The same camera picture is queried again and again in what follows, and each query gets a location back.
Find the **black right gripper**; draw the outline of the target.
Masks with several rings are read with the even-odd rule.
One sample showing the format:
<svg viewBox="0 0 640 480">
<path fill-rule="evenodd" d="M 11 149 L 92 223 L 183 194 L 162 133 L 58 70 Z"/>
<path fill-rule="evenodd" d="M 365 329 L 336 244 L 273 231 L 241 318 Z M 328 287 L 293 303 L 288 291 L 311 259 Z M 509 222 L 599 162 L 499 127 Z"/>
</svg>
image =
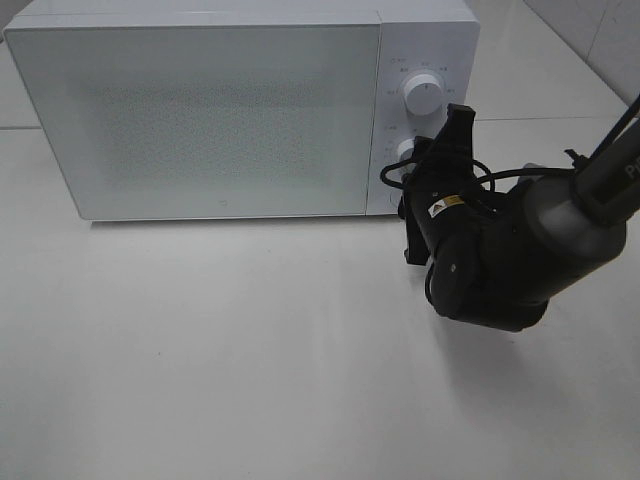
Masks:
<svg viewBox="0 0 640 480">
<path fill-rule="evenodd" d="M 408 171 L 401 177 L 398 215 L 405 222 L 410 265 L 425 265 L 449 237 L 495 216 L 500 193 L 490 173 L 473 157 L 475 110 L 449 103 L 446 121 L 433 139 L 416 136 L 410 159 L 400 164 Z"/>
</svg>

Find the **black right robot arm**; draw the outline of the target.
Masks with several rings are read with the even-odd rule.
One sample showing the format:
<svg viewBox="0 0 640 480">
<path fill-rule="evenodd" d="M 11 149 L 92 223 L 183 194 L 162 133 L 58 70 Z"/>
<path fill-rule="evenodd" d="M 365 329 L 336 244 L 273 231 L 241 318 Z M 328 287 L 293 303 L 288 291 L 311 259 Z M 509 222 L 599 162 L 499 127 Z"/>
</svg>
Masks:
<svg viewBox="0 0 640 480">
<path fill-rule="evenodd" d="M 418 138 L 402 178 L 405 259 L 426 268 L 441 316 L 519 332 L 550 299 L 615 259 L 639 209 L 639 107 L 632 104 L 568 169 L 492 172 L 473 154 L 474 111 L 452 104 L 434 138 Z"/>
</svg>

